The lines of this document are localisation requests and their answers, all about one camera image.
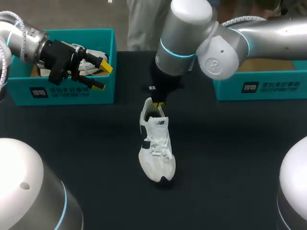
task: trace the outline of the gray robot arm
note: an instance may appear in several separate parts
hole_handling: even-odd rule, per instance
[[[50,41],[45,31],[23,22],[10,11],[0,12],[0,40],[0,91],[7,81],[12,55],[29,63],[43,62],[45,68],[51,70],[48,80],[56,85],[71,76],[73,81],[79,81],[90,89],[93,86],[104,89],[104,84],[80,75],[78,68],[83,59],[98,69],[109,73],[112,71],[102,57],[91,55],[82,47],[74,48],[57,40]]]
[[[219,25],[206,0],[172,0],[149,87],[159,105],[182,87],[180,79],[198,58],[201,70],[215,80],[233,76],[247,58],[304,60],[307,58],[307,19],[266,21],[241,17]]]

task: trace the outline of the white cable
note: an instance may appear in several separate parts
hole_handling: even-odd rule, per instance
[[[1,91],[1,89],[4,85],[4,83],[5,83],[6,70],[7,70],[4,50],[3,50],[1,45],[0,45],[0,58],[2,59],[2,73],[1,73],[1,78],[0,78],[0,91]]]
[[[13,13],[11,11],[1,11],[0,15],[3,15],[3,14],[4,15],[10,15],[10,16],[14,17],[18,21],[18,23],[21,27],[21,32],[22,32],[22,35],[23,35],[23,43],[22,43],[21,51],[20,51],[20,59],[22,61],[24,61],[25,42],[26,42],[26,38],[27,38],[25,27],[24,27],[24,22],[22,21],[22,19],[16,13]]]
[[[234,18],[234,19],[231,19],[227,22],[224,22],[222,24],[222,26],[229,27],[229,26],[236,24],[236,23],[249,22],[249,21],[260,22],[260,21],[266,21],[266,19],[258,17],[258,16],[242,16],[242,17]]]

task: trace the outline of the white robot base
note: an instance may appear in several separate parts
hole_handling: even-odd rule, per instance
[[[286,154],[279,180],[278,230],[307,229],[307,137]]]
[[[0,229],[83,230],[76,199],[27,144],[0,138]]]

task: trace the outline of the gray pants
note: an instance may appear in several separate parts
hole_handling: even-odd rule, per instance
[[[128,50],[157,50],[171,0],[127,0]]]

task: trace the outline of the white sneaker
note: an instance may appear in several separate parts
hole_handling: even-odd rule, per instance
[[[139,160],[145,174],[154,182],[169,182],[174,177],[176,161],[168,133],[168,117],[160,106],[154,106],[151,98],[145,101],[140,127],[143,143]]]
[[[78,44],[68,44],[66,42],[62,42],[62,43],[65,43],[73,48],[77,48],[77,47],[84,48],[82,45],[78,45]],[[87,53],[92,54],[96,57],[102,57],[105,61],[108,62],[108,57],[102,51],[87,49]],[[40,61],[39,63],[37,63],[37,71],[41,77],[48,77],[50,74],[50,70],[44,67],[43,61]],[[102,70],[97,69],[92,63],[89,63],[83,59],[80,63],[79,71],[80,71],[80,75],[88,76],[88,75],[95,75],[97,73],[100,73]]]

